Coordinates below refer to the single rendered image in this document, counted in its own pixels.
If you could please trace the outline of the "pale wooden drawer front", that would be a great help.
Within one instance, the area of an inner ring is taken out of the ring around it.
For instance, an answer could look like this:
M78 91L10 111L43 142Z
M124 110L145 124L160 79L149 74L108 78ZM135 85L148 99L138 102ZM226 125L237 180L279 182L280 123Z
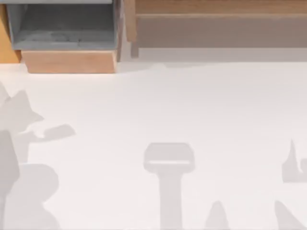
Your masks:
M23 50L29 73L96 74L115 73L118 52L111 51L34 51Z

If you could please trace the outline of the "wooden open shelf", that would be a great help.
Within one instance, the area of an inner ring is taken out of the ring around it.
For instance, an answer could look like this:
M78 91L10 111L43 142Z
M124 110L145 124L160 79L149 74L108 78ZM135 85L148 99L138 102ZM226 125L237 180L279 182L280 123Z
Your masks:
M123 0L140 48L307 47L307 0Z

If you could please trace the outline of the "grey pierced drawer inside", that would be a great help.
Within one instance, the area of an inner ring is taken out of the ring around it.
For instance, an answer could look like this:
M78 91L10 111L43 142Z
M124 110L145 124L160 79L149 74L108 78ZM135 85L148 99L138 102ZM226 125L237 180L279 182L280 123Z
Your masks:
M0 0L15 50L114 50L121 0Z

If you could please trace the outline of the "wooden cupboard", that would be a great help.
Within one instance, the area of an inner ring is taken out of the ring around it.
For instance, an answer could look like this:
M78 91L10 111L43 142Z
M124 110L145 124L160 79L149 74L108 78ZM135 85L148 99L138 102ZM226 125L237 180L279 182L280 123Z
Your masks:
M13 50L5 4L0 4L0 64L20 63L20 50Z

